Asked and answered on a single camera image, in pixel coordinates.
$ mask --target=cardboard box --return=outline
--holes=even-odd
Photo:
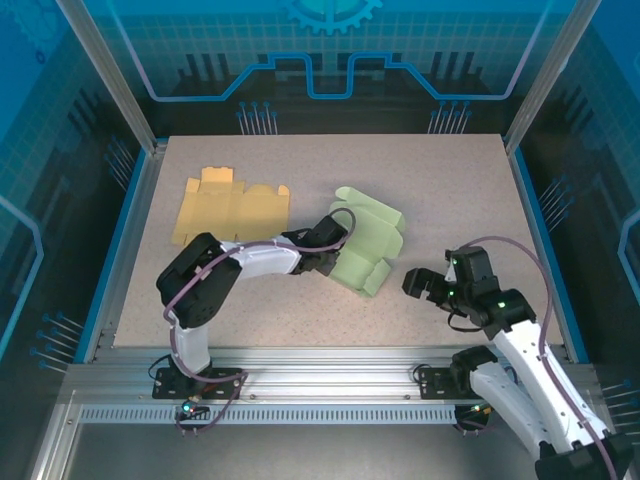
[[[330,211],[346,207],[356,216],[356,229],[342,250],[329,278],[358,292],[373,297],[391,272],[386,260],[400,254],[405,229],[402,213],[381,203],[353,187],[336,190],[340,199],[331,204]],[[346,212],[334,215],[345,228],[351,228],[351,217]]]
[[[279,235],[289,221],[289,189],[233,180],[233,169],[207,167],[189,178],[171,243],[187,245],[210,232],[220,241],[251,242]]]

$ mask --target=yellow cardboard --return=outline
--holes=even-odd
[[[187,180],[171,242],[187,245],[202,232],[218,240],[266,240],[287,230],[289,189],[233,181],[233,169],[207,167],[201,179]]]

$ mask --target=glass panel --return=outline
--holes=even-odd
[[[77,346],[139,147],[55,2],[2,7],[0,476],[19,479]]]
[[[278,133],[504,133],[573,4],[88,5],[167,136],[275,133],[274,114]]]
[[[640,4],[602,2],[522,143],[587,353],[604,386],[630,379],[632,390],[640,385],[639,15]],[[611,402],[633,411],[629,393]]]

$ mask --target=wire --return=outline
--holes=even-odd
[[[540,270],[540,273],[542,274],[542,278],[544,279],[545,287],[547,289],[547,309],[544,312],[544,318],[542,320],[542,325],[540,327],[540,337],[538,339],[538,353],[540,355],[540,359],[542,360],[542,365],[544,366],[544,369],[549,375],[549,378],[551,378],[551,381],[557,388],[558,392],[560,393],[564,401],[567,402],[567,405],[569,406],[571,411],[574,413],[574,415],[578,418],[578,421],[580,422],[580,424],[587,430],[587,432],[593,439],[593,442],[596,444],[598,451],[602,455],[602,459],[604,461],[604,464],[607,467],[611,480],[617,480],[618,474],[616,472],[615,467],[613,466],[613,462],[611,461],[611,457],[609,456],[607,449],[602,443],[602,440],[600,440],[600,437],[598,437],[598,434],[594,430],[593,426],[589,423],[589,420],[587,419],[587,417],[584,416],[580,408],[575,404],[575,402],[571,398],[571,395],[569,395],[569,393],[565,390],[564,386],[560,382],[560,379],[557,377],[557,375],[553,371],[553,368],[551,367],[551,363],[549,362],[549,359],[547,358],[545,345],[546,345],[547,331],[549,329],[549,323],[551,321],[551,311],[552,311],[551,284],[549,282],[549,277],[547,275],[547,272],[545,272],[544,267],[542,266],[542,263],[540,263],[540,260],[538,259],[538,257],[536,257],[536,255],[531,250],[529,250],[520,242],[508,237],[503,237],[500,235],[489,235],[486,237],[476,238],[475,240],[472,240],[471,242],[463,246],[470,247],[472,245],[477,245],[478,243],[492,241],[492,240],[508,243],[510,245],[513,245],[514,247],[519,248],[524,253],[526,253],[531,260],[533,260],[533,263],[535,263],[536,266],[538,267],[538,270]]]
[[[200,396],[203,396],[205,393],[210,392],[211,390],[215,390],[217,386],[218,386],[217,383],[210,383],[209,385],[204,387],[202,390],[200,390]]]
[[[420,380],[416,378],[416,372],[422,367],[431,368],[431,365],[429,365],[428,363],[421,363],[420,365],[418,365],[416,368],[413,369],[413,373],[411,374],[411,376],[413,377],[413,381],[416,383],[421,383]]]
[[[200,382],[203,383],[224,383],[224,382],[230,382],[233,380],[240,380],[243,375],[245,375],[244,373],[239,373],[237,375],[230,375],[227,377],[220,377],[220,378],[208,378],[208,377],[203,377],[201,375],[198,375],[195,372],[192,372],[191,370],[189,370],[187,368],[187,366],[184,364],[184,362],[182,361],[182,359],[180,358],[179,354],[178,354],[178,347],[177,347],[177,339],[176,339],[176,320],[174,318],[172,318],[172,311],[173,311],[173,307],[175,307],[178,302],[180,300],[182,300],[182,298],[187,294],[187,292],[189,292],[189,290],[191,290],[191,288],[193,288],[193,286],[198,283],[205,275],[207,275],[215,266],[217,266],[218,264],[220,264],[222,261],[224,261],[225,259],[229,258],[232,255],[235,255],[236,253],[246,249],[246,248],[252,248],[252,247],[261,247],[261,246],[276,246],[282,249],[286,249],[286,250],[292,250],[294,252],[302,252],[302,253],[320,253],[320,252],[327,252],[327,251],[331,251],[331,250],[336,250],[340,247],[342,247],[342,245],[344,245],[345,243],[347,243],[347,241],[349,240],[349,238],[351,238],[351,236],[353,235],[353,232],[356,229],[356,216],[353,213],[353,211],[349,210],[348,208],[337,208],[335,210],[333,210],[331,213],[329,213],[330,216],[335,215],[336,213],[339,212],[346,212],[347,214],[349,214],[349,216],[351,217],[351,228],[347,231],[347,234],[342,237],[340,240],[338,240],[336,243],[334,243],[333,245],[329,245],[326,247],[299,247],[297,245],[291,245],[288,243],[280,243],[280,242],[276,242],[273,240],[264,240],[264,241],[259,241],[259,242],[249,242],[249,243],[245,243],[243,245],[234,247],[230,250],[227,250],[226,252],[224,252],[222,255],[217,256],[216,258],[214,258],[211,262],[209,262],[207,265],[205,265],[202,270],[200,270],[196,275],[194,275],[194,277],[189,280],[189,282],[187,282],[187,284],[182,287],[182,289],[176,294],[175,297],[173,297],[173,299],[171,299],[171,301],[167,304],[167,306],[164,309],[164,312],[162,313],[162,316],[164,317],[164,319],[169,322],[171,324],[171,328],[170,328],[170,332],[169,332],[169,340],[171,342],[171,351],[173,352],[173,361],[176,363],[176,365],[180,368],[180,370],[182,370],[183,373],[185,373],[186,375],[188,375],[189,377],[198,380]]]
[[[168,353],[166,355],[163,355],[162,357],[160,357],[158,360],[156,360],[155,362],[153,362],[149,368],[147,369],[147,375],[149,375],[149,378],[151,378],[151,380],[153,380],[155,382],[156,377],[154,377],[153,375],[151,375],[151,369],[153,367],[155,367],[156,365],[158,365],[160,362],[162,362],[163,360],[169,360],[169,358],[171,358],[171,354]]]
[[[504,371],[511,372],[511,374],[513,375],[513,383],[515,383],[516,385],[520,383],[515,368],[513,368],[511,365],[507,365],[506,367],[504,367]]]
[[[449,317],[447,318],[447,325],[449,325],[449,328],[451,330],[455,330],[456,332],[461,332],[461,333],[477,333],[482,331],[482,328],[479,328],[479,327],[473,327],[473,328],[454,327],[453,325],[451,325],[451,320],[453,320],[454,315],[455,313],[451,312],[449,314]]]

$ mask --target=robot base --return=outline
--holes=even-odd
[[[472,391],[460,392],[450,368],[420,367],[415,371],[422,400],[480,400]]]
[[[207,378],[222,378],[242,373],[240,368],[214,368],[211,365],[199,373]],[[203,400],[229,400],[236,385],[234,382],[205,384],[184,375],[170,360],[169,367],[156,371],[155,385],[151,396],[156,400],[185,400],[200,395]]]

